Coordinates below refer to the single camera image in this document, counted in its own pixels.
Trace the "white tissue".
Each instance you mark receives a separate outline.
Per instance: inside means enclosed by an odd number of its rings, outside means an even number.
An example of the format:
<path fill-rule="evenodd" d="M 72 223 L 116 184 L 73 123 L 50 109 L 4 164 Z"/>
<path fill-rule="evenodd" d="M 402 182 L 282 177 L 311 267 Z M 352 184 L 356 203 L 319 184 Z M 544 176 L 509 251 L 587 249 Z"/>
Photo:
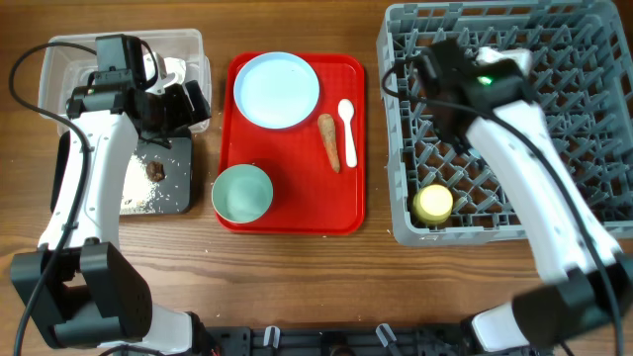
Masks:
<path fill-rule="evenodd" d="M 174 84 L 182 84 L 186 76 L 186 62 L 175 57 L 163 57 L 158 53 L 143 56 L 145 76 L 147 80 L 158 74 L 155 83 L 147 89 L 151 94 L 160 95 L 165 88 Z"/>

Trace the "light blue plate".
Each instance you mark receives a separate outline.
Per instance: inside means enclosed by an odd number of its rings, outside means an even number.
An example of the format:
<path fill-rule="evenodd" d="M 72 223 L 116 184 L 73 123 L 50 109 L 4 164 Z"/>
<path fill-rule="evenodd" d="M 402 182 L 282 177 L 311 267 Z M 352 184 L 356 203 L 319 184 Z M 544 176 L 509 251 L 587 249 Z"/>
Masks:
<path fill-rule="evenodd" d="M 293 127 L 316 108 L 320 85 L 315 70 L 295 54 L 259 54 L 238 71 L 233 100 L 252 124 L 269 130 Z"/>

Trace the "white plastic spoon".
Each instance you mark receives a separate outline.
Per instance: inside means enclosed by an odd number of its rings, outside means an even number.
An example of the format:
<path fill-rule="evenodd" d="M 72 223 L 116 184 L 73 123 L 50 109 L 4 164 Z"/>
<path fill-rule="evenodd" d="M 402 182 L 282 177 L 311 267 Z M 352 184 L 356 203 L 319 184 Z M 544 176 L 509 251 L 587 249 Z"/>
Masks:
<path fill-rule="evenodd" d="M 351 122 L 354 117 L 354 106 L 349 99 L 342 99 L 337 107 L 337 112 L 344 125 L 345 161 L 348 167 L 357 166 L 357 153 L 353 139 Z"/>

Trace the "mint green bowl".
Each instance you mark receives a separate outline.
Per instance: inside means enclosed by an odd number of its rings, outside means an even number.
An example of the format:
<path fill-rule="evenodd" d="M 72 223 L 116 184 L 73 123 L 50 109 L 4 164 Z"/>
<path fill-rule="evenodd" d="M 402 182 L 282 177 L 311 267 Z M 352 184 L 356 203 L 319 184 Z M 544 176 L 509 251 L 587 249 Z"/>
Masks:
<path fill-rule="evenodd" d="M 252 164 L 238 164 L 224 170 L 212 188 L 216 213 L 230 223 L 252 223 L 260 219 L 273 201 L 269 176 Z"/>

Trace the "yellow plastic cup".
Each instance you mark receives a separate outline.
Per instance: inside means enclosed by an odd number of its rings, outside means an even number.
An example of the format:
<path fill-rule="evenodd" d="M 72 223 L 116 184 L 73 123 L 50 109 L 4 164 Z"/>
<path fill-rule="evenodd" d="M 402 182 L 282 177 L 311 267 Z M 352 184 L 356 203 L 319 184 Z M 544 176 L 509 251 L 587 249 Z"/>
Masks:
<path fill-rule="evenodd" d="M 432 184 L 418 191 L 413 197 L 412 212 L 425 224 L 446 222 L 453 210 L 453 196 L 448 188 Z"/>

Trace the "brown carrot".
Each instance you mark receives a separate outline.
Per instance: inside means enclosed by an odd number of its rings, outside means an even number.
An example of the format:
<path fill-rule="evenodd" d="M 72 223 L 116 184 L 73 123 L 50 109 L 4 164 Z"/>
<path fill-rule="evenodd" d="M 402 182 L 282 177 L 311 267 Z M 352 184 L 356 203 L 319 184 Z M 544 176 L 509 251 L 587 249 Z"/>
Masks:
<path fill-rule="evenodd" d="M 340 161 L 337 152 L 336 129 L 333 117 L 330 114 L 321 114 L 317 119 L 317 125 L 330 167 L 335 173 L 339 173 Z"/>

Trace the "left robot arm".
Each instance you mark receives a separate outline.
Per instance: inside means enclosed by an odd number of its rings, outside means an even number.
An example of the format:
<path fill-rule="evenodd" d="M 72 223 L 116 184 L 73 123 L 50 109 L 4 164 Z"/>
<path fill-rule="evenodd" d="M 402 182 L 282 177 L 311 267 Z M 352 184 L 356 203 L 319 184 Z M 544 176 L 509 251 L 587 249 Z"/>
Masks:
<path fill-rule="evenodd" d="M 214 341 L 192 312 L 156 305 L 119 249 L 120 204 L 139 134 L 167 134 L 207 119 L 197 81 L 155 94 L 143 80 L 74 89 L 62 122 L 69 148 L 53 214 L 34 252 L 10 277 L 53 349 L 104 347 L 153 355 L 207 355 Z"/>

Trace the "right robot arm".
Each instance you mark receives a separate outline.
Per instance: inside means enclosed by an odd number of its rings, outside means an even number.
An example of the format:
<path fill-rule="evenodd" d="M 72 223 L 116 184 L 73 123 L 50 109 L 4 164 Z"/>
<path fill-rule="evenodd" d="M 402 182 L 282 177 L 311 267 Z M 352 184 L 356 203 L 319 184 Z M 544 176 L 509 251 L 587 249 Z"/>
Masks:
<path fill-rule="evenodd" d="M 454 41 L 423 48 L 413 66 L 437 135 L 484 158 L 525 230 L 543 282 L 473 316 L 478 346 L 547 348 L 610 323 L 623 354 L 632 259 L 579 192 L 521 66 L 504 55 L 474 62 Z"/>

